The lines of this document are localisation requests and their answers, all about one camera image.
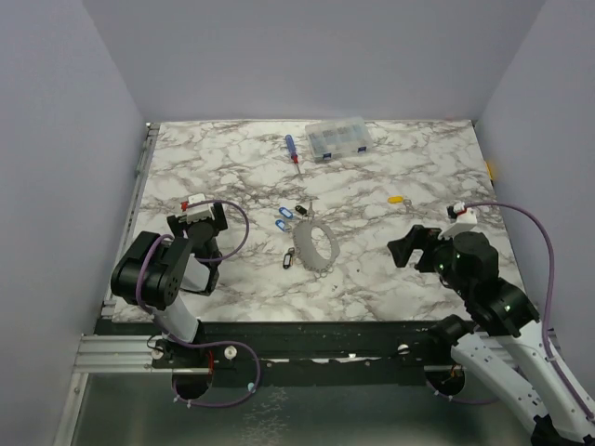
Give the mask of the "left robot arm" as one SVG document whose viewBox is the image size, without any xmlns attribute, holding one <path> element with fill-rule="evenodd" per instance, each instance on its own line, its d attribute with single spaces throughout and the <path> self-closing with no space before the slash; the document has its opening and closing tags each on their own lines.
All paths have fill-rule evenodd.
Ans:
<svg viewBox="0 0 595 446">
<path fill-rule="evenodd" d="M 219 233 L 228 228 L 220 203 L 187 209 L 167 219 L 168 234 L 141 232 L 115 266 L 112 293 L 143 309 L 162 334 L 175 342 L 173 355 L 192 367 L 205 355 L 201 323 L 181 292 L 211 295 L 218 283 L 222 253 Z"/>
</svg>

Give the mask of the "grey large key ring holder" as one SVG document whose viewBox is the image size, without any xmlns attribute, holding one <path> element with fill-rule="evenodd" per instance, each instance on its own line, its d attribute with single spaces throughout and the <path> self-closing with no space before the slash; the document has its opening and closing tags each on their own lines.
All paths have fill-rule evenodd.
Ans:
<svg viewBox="0 0 595 446">
<path fill-rule="evenodd" d="M 319 229 L 330 243 L 330 257 L 323 257 L 315 247 L 312 231 Z M 292 229 L 292 240 L 296 256 L 305 269 L 318 274 L 330 270 L 340 254 L 337 236 L 331 228 L 317 219 L 302 220 Z"/>
</svg>

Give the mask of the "black key tag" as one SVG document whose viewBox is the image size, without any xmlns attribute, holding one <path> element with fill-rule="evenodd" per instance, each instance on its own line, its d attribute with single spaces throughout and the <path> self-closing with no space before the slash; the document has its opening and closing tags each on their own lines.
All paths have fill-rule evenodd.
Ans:
<svg viewBox="0 0 595 446">
<path fill-rule="evenodd" d="M 306 216 L 308 214 L 308 210 L 300 204 L 295 206 L 295 211 L 301 216 Z"/>
<path fill-rule="evenodd" d="M 294 247 L 289 248 L 285 252 L 284 259 L 283 259 L 283 269 L 289 269 L 292 267 L 293 261 L 294 261 L 294 254 L 295 254 Z"/>
</svg>

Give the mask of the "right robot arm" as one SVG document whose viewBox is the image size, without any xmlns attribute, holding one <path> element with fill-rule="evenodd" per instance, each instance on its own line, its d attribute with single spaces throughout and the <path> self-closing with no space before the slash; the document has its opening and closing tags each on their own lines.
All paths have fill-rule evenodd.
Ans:
<svg viewBox="0 0 595 446">
<path fill-rule="evenodd" d="M 499 275 L 498 252 L 480 232 L 443 239 L 434 228 L 413 226 L 387 247 L 398 268 L 415 250 L 420 273 L 435 273 L 462 298 L 473 323 L 503 347 L 514 363 L 506 364 L 457 315 L 430 328 L 429 356 L 452 359 L 475 374 L 517 417 L 534 445 L 591 445 L 594 401 L 569 374 L 545 332 L 534 305 L 517 286 Z"/>
</svg>

